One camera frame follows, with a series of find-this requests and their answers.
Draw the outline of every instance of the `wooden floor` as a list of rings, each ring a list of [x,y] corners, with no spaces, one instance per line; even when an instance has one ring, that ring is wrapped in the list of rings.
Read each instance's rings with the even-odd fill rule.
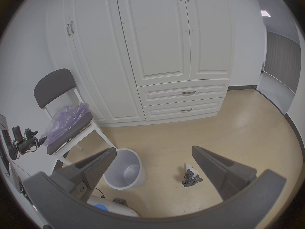
[[[264,228],[288,199],[303,165],[298,140],[281,113],[255,90],[228,91],[217,116],[175,123],[103,128],[117,148],[137,152],[147,170],[145,184],[124,191],[100,180],[97,188],[107,200],[123,198],[143,217],[170,217],[200,211],[222,202],[209,179],[192,158],[201,146],[254,167],[257,176],[271,169],[287,179],[274,207],[257,228]],[[93,132],[67,156],[79,161],[107,144]],[[194,166],[203,182],[184,188],[185,163]]]

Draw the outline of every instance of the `drawer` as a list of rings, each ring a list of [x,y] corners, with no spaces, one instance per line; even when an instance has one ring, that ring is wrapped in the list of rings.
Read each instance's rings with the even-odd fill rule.
[[[142,106],[225,97],[230,79],[170,82],[138,87]]]
[[[203,118],[205,117],[205,114],[217,113],[220,110],[223,100],[224,97],[150,105],[144,106],[143,110],[147,121],[182,118],[195,115],[197,115],[198,118]]]

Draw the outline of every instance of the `chair seat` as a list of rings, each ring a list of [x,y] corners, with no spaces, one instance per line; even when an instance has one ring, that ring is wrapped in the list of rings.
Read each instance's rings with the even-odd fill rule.
[[[59,139],[51,143],[47,147],[47,154],[55,153],[66,141],[75,137],[83,128],[85,128],[93,119],[91,112],[86,113],[77,123],[75,123],[69,130],[67,130]]]

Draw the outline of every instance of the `blue sticker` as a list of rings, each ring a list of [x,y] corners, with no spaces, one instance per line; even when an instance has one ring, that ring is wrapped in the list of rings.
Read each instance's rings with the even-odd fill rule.
[[[96,205],[94,205],[94,207],[100,208],[100,209],[105,210],[105,211],[109,211],[109,210],[107,209],[107,207],[106,207],[105,205],[102,205],[102,204],[96,204]]]

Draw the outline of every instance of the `cabinet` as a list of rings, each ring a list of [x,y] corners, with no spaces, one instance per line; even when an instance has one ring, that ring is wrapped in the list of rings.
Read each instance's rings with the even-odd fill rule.
[[[46,35],[100,125],[145,125],[217,115],[233,19],[229,0],[50,0]]]

